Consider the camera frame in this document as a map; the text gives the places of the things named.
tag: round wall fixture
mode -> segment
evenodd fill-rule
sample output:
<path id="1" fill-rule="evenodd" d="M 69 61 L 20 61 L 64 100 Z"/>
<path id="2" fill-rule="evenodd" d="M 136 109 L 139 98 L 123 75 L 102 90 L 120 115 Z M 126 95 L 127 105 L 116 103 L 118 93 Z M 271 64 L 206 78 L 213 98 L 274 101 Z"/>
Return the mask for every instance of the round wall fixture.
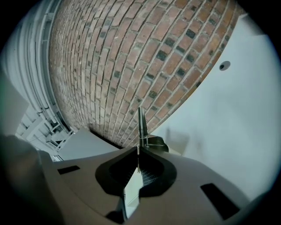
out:
<path id="1" fill-rule="evenodd" d="M 224 61 L 220 65 L 220 70 L 224 71 L 224 70 L 227 70 L 229 67 L 230 67 L 230 62 L 229 61 Z"/>

